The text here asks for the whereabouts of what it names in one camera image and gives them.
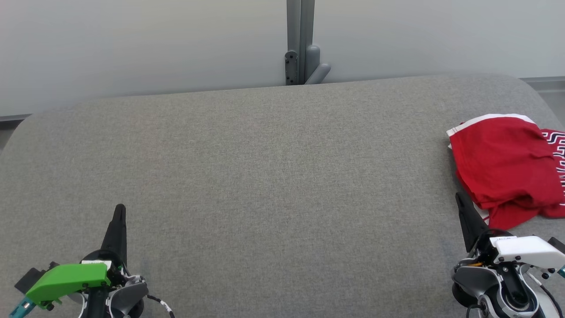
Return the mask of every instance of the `white wall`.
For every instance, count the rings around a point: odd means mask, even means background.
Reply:
[[[325,83],[496,72],[565,75],[563,0],[319,0]]]
[[[1,0],[0,116],[284,85],[284,0]]]
[[[326,82],[565,75],[564,0],[318,0]],[[285,0],[1,0],[0,116],[284,85]]]

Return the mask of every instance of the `red cloth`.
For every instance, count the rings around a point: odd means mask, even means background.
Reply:
[[[542,136],[547,140],[549,147],[553,151],[553,158],[555,159],[555,170],[559,176],[562,190],[565,190],[565,132],[542,129]],[[565,196],[561,199],[559,205],[554,206],[553,209],[544,209],[542,214],[545,217],[565,217]]]
[[[517,114],[489,114],[447,131],[457,177],[489,211],[489,227],[510,229],[563,201],[550,145],[536,124]]]

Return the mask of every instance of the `gray bracket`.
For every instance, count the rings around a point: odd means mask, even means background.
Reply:
[[[320,64],[320,48],[312,44],[314,3],[315,0],[286,0],[287,85],[319,84],[331,69],[329,64]]]
[[[298,54],[288,51],[284,55],[287,85],[298,85]]]

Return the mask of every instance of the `teal connector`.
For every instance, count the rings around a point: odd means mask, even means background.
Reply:
[[[35,308],[35,304],[31,299],[25,297],[24,300],[12,311],[10,318],[24,318]]]

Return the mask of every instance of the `metal pole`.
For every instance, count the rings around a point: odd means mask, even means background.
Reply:
[[[306,78],[306,48],[312,45],[314,34],[314,0],[302,0],[300,3],[300,57],[298,63],[298,82],[304,84]]]
[[[286,0],[286,38],[288,52],[285,54],[285,73],[287,85],[299,84],[300,57],[300,2]]]

